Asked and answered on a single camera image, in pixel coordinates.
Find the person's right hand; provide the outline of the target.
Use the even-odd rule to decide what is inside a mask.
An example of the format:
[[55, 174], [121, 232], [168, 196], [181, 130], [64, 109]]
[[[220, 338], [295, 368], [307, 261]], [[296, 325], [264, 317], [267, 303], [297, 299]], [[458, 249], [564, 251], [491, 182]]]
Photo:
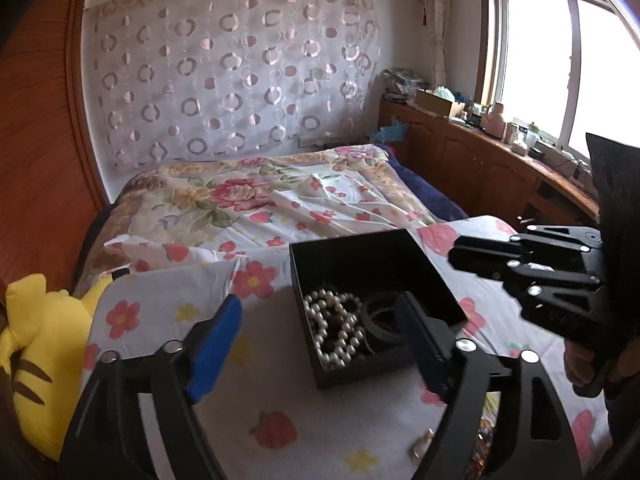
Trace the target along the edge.
[[[592, 365], [594, 354], [568, 340], [564, 341], [564, 347], [564, 368], [567, 378], [574, 386], [582, 387], [589, 384], [596, 374]], [[620, 354], [608, 380], [621, 382], [627, 377], [638, 374], [639, 370], [640, 342], [636, 338]]]

